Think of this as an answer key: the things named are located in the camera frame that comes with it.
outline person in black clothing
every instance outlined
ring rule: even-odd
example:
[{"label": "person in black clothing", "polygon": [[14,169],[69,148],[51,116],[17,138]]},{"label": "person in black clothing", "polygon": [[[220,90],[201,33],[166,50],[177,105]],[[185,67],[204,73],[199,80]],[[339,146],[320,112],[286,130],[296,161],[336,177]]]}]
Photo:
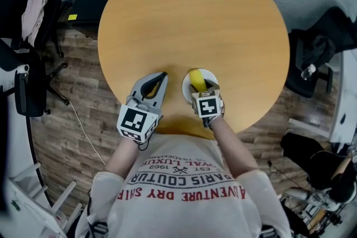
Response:
[{"label": "person in black clothing", "polygon": [[356,171],[351,158],[323,149],[314,139],[287,133],[281,140],[283,156],[298,164],[316,190],[328,190],[332,200],[346,203],[356,195]]}]

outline yellow object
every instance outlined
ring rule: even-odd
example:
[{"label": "yellow object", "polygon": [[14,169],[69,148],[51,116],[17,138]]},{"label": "yellow object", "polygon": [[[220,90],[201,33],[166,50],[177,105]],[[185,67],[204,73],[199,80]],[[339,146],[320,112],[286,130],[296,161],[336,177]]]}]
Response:
[{"label": "yellow object", "polygon": [[201,93],[207,90],[205,79],[200,70],[190,71],[190,81],[194,88]]},{"label": "yellow object", "polygon": [[100,66],[121,103],[138,79],[165,71],[165,116],[156,130],[207,139],[212,131],[182,96],[187,69],[204,67],[219,79],[224,118],[238,133],[277,100],[289,52],[273,0],[109,0],[98,33]]},{"label": "yellow object", "polygon": [[69,17],[68,17],[68,20],[76,20],[77,19],[77,14],[71,14]]}]

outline sleeve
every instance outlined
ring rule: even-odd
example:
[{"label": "sleeve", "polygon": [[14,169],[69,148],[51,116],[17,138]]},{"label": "sleeve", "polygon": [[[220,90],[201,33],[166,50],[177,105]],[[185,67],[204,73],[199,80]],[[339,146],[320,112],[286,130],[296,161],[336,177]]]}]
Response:
[{"label": "sleeve", "polygon": [[281,238],[291,238],[288,219],[268,176],[260,170],[254,170],[240,175],[236,180],[256,205],[262,224],[274,227]]},{"label": "sleeve", "polygon": [[91,204],[90,215],[87,215],[87,207],[79,218],[75,237],[85,237],[89,231],[89,223],[106,222],[112,205],[122,188],[124,179],[114,173],[99,172],[93,179],[90,191]]}]

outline person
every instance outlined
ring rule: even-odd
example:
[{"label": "person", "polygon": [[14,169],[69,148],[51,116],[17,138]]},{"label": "person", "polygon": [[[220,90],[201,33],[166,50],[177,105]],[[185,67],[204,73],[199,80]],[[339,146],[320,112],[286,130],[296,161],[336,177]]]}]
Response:
[{"label": "person", "polygon": [[216,141],[154,133],[139,151],[123,138],[94,177],[75,236],[255,238],[266,225],[291,237],[269,178],[249,150],[222,116],[209,126]]},{"label": "person", "polygon": [[287,133],[280,143],[283,156],[298,164],[310,185],[324,191],[337,203],[347,203],[356,196],[356,171],[350,157],[323,149],[314,139]]}]

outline tabletop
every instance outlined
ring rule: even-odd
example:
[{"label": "tabletop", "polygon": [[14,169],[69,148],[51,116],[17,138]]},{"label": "tabletop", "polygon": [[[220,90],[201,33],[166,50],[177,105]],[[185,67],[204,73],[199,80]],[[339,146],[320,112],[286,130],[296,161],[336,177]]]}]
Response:
[{"label": "tabletop", "polygon": [[185,101],[192,68],[217,77],[225,119],[235,132],[257,122],[287,76],[289,42],[273,0],[109,0],[98,34],[105,79],[121,103],[135,82],[168,73],[157,131],[213,138]]}]

